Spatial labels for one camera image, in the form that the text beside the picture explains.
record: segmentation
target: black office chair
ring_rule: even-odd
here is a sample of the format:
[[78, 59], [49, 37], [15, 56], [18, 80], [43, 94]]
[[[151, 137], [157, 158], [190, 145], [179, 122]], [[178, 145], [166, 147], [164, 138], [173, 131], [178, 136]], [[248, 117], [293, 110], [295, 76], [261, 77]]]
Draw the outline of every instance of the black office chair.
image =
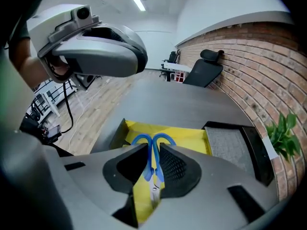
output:
[[[176, 63], [178, 56], [180, 55], [180, 50], [177, 50], [177, 52], [172, 51], [171, 54], [169, 55], [169, 59], [165, 59], [163, 60], [164, 62], [168, 62], [168, 63]], [[168, 70], [164, 67], [164, 64], [161, 64], [162, 69], [161, 69], [161, 74], [159, 77], [161, 76], [166, 76], [166, 81], [170, 82], [171, 81], [171, 73], [175, 73], [174, 70]]]
[[223, 66], [217, 61], [224, 51], [214, 52], [208, 49], [201, 51], [201, 58], [198, 59], [192, 71], [183, 81], [184, 84], [207, 87], [223, 70]]

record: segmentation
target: scissors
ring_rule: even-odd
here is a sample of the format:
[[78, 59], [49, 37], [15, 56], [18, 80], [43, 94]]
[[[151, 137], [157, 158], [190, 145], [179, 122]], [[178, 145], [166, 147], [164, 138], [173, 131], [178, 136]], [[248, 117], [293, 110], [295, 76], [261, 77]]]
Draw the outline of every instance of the scissors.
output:
[[[143, 171], [143, 177], [146, 181], [149, 182], [150, 190], [150, 200], [152, 203], [153, 209], [155, 209], [160, 200], [160, 187], [161, 183], [164, 182], [163, 171], [160, 166], [160, 155], [157, 141], [159, 138], [165, 138], [171, 145], [176, 145], [175, 141], [165, 133], [156, 134], [153, 139], [148, 134], [140, 134], [132, 141], [131, 145], [136, 145], [139, 139], [144, 138], [148, 141], [148, 154], [147, 154], [147, 164]], [[152, 147], [154, 152], [155, 163], [157, 168], [154, 170], [152, 167]], [[154, 183], [153, 175], [156, 174], [157, 181]]]

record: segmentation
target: person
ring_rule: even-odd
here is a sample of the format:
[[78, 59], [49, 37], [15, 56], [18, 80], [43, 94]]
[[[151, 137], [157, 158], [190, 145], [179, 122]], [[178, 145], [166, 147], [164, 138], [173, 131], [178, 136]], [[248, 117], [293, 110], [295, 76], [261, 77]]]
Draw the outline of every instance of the person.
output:
[[[4, 32], [1, 34], [1, 44], [9, 51], [9, 58], [23, 80], [30, 88], [34, 88], [43, 81], [49, 79], [41, 61], [37, 57], [32, 57], [30, 52], [30, 37], [26, 26], [26, 21], [34, 15], [42, 0], [15, 0], [19, 1], [14, 7], [16, 11], [6, 9], [4, 18]], [[68, 65], [59, 57], [49, 56], [48, 61], [54, 67], [55, 72], [64, 75]]]

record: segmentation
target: gray mat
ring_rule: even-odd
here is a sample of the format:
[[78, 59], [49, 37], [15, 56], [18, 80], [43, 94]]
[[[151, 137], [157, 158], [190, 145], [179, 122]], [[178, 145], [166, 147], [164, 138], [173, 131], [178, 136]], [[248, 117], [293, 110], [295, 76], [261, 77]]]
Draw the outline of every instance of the gray mat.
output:
[[246, 143], [238, 129], [205, 127], [212, 155], [225, 159], [255, 178]]

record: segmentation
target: wooden floor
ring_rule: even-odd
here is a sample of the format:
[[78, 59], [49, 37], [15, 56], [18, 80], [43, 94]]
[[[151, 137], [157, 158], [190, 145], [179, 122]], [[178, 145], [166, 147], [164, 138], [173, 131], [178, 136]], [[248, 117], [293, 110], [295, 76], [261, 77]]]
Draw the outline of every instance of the wooden floor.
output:
[[[71, 94], [68, 101], [74, 126], [70, 131], [62, 134], [55, 144], [74, 155], [90, 153], [105, 120], [119, 104], [121, 98], [130, 91], [133, 83], [144, 78], [164, 81], [163, 77], [159, 78], [159, 74], [159, 71], [145, 70], [128, 78], [97, 78], [88, 89], [88, 93], [77, 91]], [[60, 125], [61, 130], [64, 131], [71, 126], [71, 119], [64, 101], [58, 105], [58, 109], [60, 117], [53, 113], [47, 117], [48, 127]]]

